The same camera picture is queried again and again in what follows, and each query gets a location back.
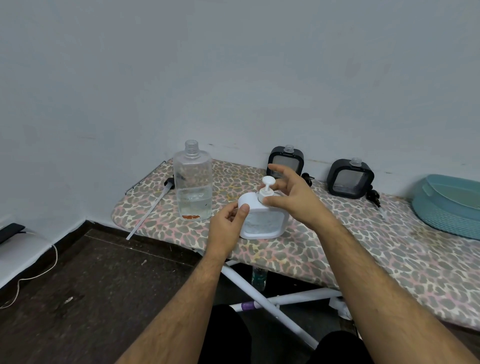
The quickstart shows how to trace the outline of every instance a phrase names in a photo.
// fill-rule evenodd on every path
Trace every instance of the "black soap dispenser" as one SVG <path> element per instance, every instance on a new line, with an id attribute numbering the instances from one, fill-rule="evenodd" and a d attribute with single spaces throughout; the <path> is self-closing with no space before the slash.
<path id="1" fill-rule="evenodd" d="M 363 197 L 375 177 L 370 167 L 360 158 L 336 160 L 327 177 L 328 191 L 340 197 Z"/>
<path id="2" fill-rule="evenodd" d="M 292 145 L 276 146 L 272 149 L 268 163 L 281 164 L 292 168 L 299 176 L 303 169 L 303 153 Z M 267 168 L 267 176 L 282 178 L 282 174 Z"/>

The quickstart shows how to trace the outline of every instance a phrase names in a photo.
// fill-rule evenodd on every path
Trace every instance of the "leopard print fabric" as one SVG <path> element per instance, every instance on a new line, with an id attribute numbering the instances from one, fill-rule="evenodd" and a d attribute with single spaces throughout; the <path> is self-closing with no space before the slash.
<path id="1" fill-rule="evenodd" d="M 213 162 L 213 210 L 257 191 L 265 170 Z M 132 230 L 173 175 L 171 160 L 117 203 L 113 222 Z M 384 221 L 364 198 L 330 195 L 323 183 L 312 189 L 397 282 L 439 318 L 480 329 L 480 243 L 438 231 L 413 213 L 408 201 L 382 194 Z M 169 191 L 137 234 L 190 249 L 205 249 L 209 221 L 182 221 Z M 231 258 L 307 282 L 338 289 L 316 234 L 290 218 L 284 234 L 271 240 L 239 239 Z"/>

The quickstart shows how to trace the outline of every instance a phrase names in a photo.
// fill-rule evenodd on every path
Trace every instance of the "blue tray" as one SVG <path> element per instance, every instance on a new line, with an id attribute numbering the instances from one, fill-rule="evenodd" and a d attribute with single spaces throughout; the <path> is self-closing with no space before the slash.
<path id="1" fill-rule="evenodd" d="M 412 207 L 438 230 L 480 240 L 480 182 L 430 174 L 416 189 Z"/>

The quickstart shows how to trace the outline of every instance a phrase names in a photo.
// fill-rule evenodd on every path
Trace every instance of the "forearm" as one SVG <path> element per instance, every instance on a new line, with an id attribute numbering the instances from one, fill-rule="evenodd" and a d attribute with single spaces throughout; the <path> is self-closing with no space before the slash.
<path id="1" fill-rule="evenodd" d="M 314 230 L 376 363 L 477 363 L 432 314 L 392 279 L 350 232 L 323 211 Z"/>
<path id="2" fill-rule="evenodd" d="M 117 363 L 197 363 L 223 262 L 206 255 Z"/>

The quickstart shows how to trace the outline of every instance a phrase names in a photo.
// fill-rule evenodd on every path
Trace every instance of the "black pants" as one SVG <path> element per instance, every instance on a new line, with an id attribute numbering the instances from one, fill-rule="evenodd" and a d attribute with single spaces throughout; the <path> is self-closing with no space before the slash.
<path id="1" fill-rule="evenodd" d="M 251 355 L 252 337 L 240 315 L 228 305 L 214 306 L 198 363 L 219 363 L 221 358 L 228 358 L 228 363 L 249 364 Z M 349 332 L 335 331 L 320 341 L 306 364 L 317 363 L 373 361 L 362 340 Z"/>

